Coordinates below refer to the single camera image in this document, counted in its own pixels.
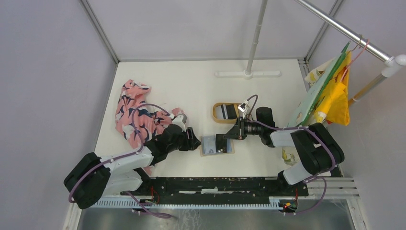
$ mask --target small object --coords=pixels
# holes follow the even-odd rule
[[[233,142],[229,139],[225,139],[226,141],[226,151],[219,150],[217,151],[216,148],[216,136],[206,136],[202,137],[202,145],[201,145],[201,156],[213,156],[213,155],[221,155],[227,153],[234,153],[234,146]]]
[[[248,101],[245,100],[243,103],[238,105],[238,110],[242,113],[242,117],[246,118],[249,106]]]

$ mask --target hanging rod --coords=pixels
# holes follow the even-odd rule
[[[345,36],[347,36],[349,39],[351,39],[352,41],[354,41],[355,43],[360,42],[360,46],[365,47],[367,44],[367,39],[364,39],[361,37],[360,34],[357,34],[356,32],[354,32],[353,30],[351,30],[350,28],[348,28],[346,25],[340,23],[339,21],[337,21],[336,19],[334,19],[333,17],[331,17],[329,14],[327,14],[326,12],[322,11],[321,9],[319,9],[317,6],[309,3],[306,0],[295,0],[297,3],[301,4],[303,7],[305,7],[306,9],[308,9],[309,11],[311,11],[312,13],[314,13],[315,15],[317,15],[319,18],[323,19],[324,21],[326,21],[328,24],[330,24],[331,26],[333,26],[335,29],[337,29],[338,31],[340,31],[342,34],[344,34]],[[376,47],[374,44],[369,43],[369,45],[367,46],[366,50],[368,52],[370,52],[371,54],[373,54],[375,57],[379,58],[381,61],[383,62],[387,62],[389,61],[389,59],[391,59],[391,55],[383,52],[380,48]]]
[[[323,19],[325,22],[333,26],[336,30],[340,31],[342,34],[347,36],[352,41],[359,43],[360,46],[366,46],[366,39],[363,39],[360,34],[357,34],[346,25],[340,23],[326,12],[319,9],[317,6],[309,3],[306,0],[295,0],[297,3],[301,4],[303,7],[308,9],[310,12],[317,15],[319,18]],[[351,106],[355,102],[358,102],[363,96],[371,92],[376,86],[381,84],[384,80],[395,75],[401,68],[406,66],[406,55],[398,55],[396,57],[390,56],[389,54],[383,52],[380,48],[376,47],[374,44],[369,43],[366,50],[372,55],[383,61],[386,68],[382,72],[370,81],[366,86],[364,86],[355,96],[348,100],[348,105]]]

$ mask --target yellow cloth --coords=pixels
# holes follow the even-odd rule
[[[322,122],[326,119],[345,126],[350,123],[348,110],[348,78],[350,70],[347,70],[344,79],[341,81],[346,66],[350,62],[351,52],[349,51],[316,103],[314,112],[316,122]]]

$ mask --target white enclosure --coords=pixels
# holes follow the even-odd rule
[[[308,2],[326,13],[305,6]],[[384,68],[406,64],[406,56],[392,59],[406,53],[404,0],[269,0],[252,70],[282,75],[217,79],[216,71],[246,68],[260,6],[261,0],[2,2],[2,229],[61,229],[65,220],[64,230],[76,230],[80,209],[70,205],[65,216],[68,192],[62,182],[88,152],[105,156],[130,150],[114,122],[120,88],[128,79],[152,87],[147,102],[183,108],[200,138],[231,126],[213,121],[215,103],[239,103],[255,93],[257,106],[271,107],[276,125],[284,126],[309,87],[303,81],[309,67],[336,56],[348,37],[355,42],[351,49],[358,41],[360,46],[371,41],[351,69],[350,98],[387,79]],[[405,71],[359,106],[365,93],[356,96],[348,126],[329,127],[345,152],[348,178],[327,178],[325,199],[347,198],[356,230],[406,225]],[[262,145],[258,137],[234,146],[235,153],[223,156],[174,151],[153,176],[275,177],[288,168],[281,149]],[[324,183],[308,188],[309,197],[300,198],[314,200]]]

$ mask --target pink patterned garment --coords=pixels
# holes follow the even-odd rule
[[[121,89],[121,96],[115,112],[115,129],[124,136],[131,147],[137,149],[141,140],[134,132],[137,130],[142,136],[142,143],[151,140],[155,135],[162,134],[164,129],[172,124],[172,119],[165,112],[149,112],[148,106],[137,106],[146,103],[144,94],[151,88],[133,80],[128,80]],[[175,116],[183,113],[180,108],[171,111]]]

